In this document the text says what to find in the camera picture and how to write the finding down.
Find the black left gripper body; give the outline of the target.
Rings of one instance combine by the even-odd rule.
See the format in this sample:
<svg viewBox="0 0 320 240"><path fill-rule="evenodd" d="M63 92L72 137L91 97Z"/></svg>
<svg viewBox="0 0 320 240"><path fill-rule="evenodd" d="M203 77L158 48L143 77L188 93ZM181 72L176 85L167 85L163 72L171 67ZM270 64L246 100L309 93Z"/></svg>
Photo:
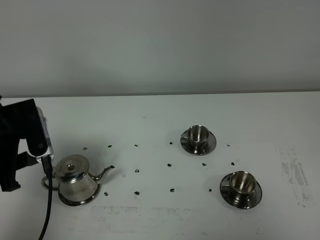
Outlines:
<svg viewBox="0 0 320 240"><path fill-rule="evenodd" d="M16 171L38 163L47 150L36 103L33 99L0 107L0 187L12 192L21 187Z"/></svg>

